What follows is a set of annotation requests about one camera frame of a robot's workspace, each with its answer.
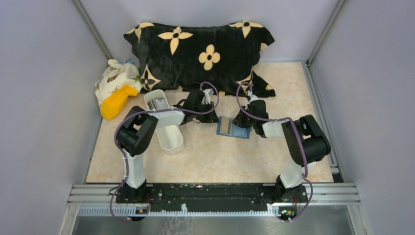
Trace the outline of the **white oblong plastic tray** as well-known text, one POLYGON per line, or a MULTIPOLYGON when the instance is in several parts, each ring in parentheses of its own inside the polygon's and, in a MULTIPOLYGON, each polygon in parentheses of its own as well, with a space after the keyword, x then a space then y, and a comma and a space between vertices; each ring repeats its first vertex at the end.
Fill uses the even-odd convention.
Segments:
MULTIPOLYGON (((153 90, 144 96, 147 108, 147 102, 155 98, 165 98, 167 100, 164 91, 153 90)), ((150 111, 150 115, 153 115, 158 119, 156 134, 160 146, 165 153, 174 155, 183 151, 184 138, 179 130, 179 125, 181 125, 184 120, 184 113, 171 106, 169 109, 164 110, 152 110, 149 108, 148 110, 150 111)))

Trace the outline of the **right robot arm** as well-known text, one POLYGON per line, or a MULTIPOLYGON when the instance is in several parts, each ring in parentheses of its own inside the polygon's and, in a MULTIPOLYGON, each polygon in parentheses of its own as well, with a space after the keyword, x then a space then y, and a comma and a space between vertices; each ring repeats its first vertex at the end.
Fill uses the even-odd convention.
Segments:
POLYGON ((238 127, 252 127, 262 138, 284 138, 291 160, 277 177, 276 187, 289 190, 298 188, 308 176, 309 164, 321 161, 331 153, 331 145, 312 115, 297 120, 290 117, 270 119, 264 100, 251 100, 234 121, 238 127))

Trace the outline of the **blue leather card holder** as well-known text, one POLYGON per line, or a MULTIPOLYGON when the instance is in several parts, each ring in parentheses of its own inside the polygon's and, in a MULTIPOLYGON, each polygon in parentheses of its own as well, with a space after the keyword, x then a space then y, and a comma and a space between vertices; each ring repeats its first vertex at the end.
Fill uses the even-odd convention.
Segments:
MULTIPOLYGON (((219 121, 218 121, 218 124, 217 124, 217 130, 216 130, 217 135, 219 135, 219 133, 218 133, 219 123, 220 123, 220 117, 219 117, 219 121)), ((232 135, 231 136, 226 136, 226 137, 249 139, 250 138, 250 132, 251 132, 251 128, 240 128, 240 127, 237 127, 236 125, 232 124, 232 135)))

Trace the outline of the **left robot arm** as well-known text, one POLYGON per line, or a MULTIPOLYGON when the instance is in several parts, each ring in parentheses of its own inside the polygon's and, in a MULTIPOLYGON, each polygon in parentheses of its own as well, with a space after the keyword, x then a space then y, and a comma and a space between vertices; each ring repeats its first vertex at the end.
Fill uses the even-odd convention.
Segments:
POLYGON ((125 161, 124 184, 132 191, 144 187, 144 152, 154 134, 162 150, 174 155, 184 150, 184 138, 179 126, 201 115, 212 115, 214 104, 210 100, 213 89, 193 90, 182 106, 170 106, 162 90, 144 96, 147 109, 134 106, 115 131, 115 143, 125 161))

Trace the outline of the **gold beige card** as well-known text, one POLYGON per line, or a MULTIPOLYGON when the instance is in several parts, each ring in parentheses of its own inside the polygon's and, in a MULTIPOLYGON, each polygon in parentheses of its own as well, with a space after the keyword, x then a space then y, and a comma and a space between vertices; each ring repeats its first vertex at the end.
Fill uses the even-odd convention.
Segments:
POLYGON ((220 117, 219 123, 219 135, 231 136, 232 135, 232 120, 229 117, 220 117))

